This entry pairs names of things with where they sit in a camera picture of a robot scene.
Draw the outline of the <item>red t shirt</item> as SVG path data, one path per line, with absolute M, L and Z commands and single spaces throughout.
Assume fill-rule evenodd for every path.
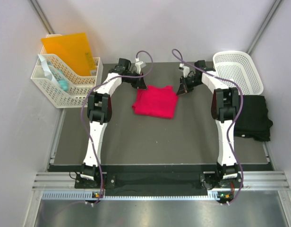
M 178 98 L 172 86 L 163 88 L 148 86 L 147 90 L 139 89 L 137 91 L 132 109 L 137 115 L 172 119 Z

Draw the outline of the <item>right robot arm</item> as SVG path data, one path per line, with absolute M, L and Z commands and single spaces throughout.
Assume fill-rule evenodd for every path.
M 187 94 L 196 86 L 206 85 L 213 94 L 211 115 L 215 120 L 218 130 L 219 155 L 214 183 L 220 187 L 226 187 L 231 183 L 240 183 L 239 161 L 234 151 L 234 126 L 241 114 L 243 97 L 239 94 L 239 86 L 228 79 L 222 79 L 216 75 L 213 69 L 206 67 L 205 61 L 197 61 L 190 70 L 191 64 L 180 60 L 179 70 L 180 86 L 177 95 Z

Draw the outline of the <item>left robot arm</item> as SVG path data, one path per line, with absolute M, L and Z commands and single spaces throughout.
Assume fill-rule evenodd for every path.
M 106 80 L 93 88 L 87 98 L 88 146 L 80 177 L 92 188 L 103 189 L 100 152 L 105 129 L 112 117 L 111 96 L 122 83 L 129 83 L 136 89 L 147 89 L 141 71 L 145 66 L 146 63 L 136 57 L 135 70 L 131 71 L 131 62 L 120 58 L 118 64 L 109 71 Z

